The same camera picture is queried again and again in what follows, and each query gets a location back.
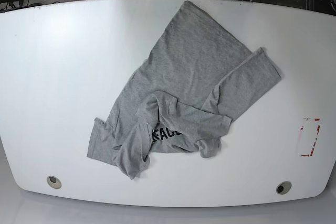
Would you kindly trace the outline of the grey T-shirt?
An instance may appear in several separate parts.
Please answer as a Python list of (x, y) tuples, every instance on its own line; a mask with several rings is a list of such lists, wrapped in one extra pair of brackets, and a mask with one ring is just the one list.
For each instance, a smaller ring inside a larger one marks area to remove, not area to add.
[(108, 118), (95, 119), (87, 156), (130, 179), (148, 167), (151, 152), (213, 157), (230, 125), (280, 80), (262, 48), (250, 51), (186, 1)]

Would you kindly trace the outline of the red tape rectangle marking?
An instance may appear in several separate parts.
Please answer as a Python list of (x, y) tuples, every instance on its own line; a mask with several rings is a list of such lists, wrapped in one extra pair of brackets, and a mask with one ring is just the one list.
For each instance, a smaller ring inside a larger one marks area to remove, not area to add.
[(300, 128), (298, 154), (301, 157), (310, 157), (313, 154), (321, 126), (320, 118), (304, 118)]

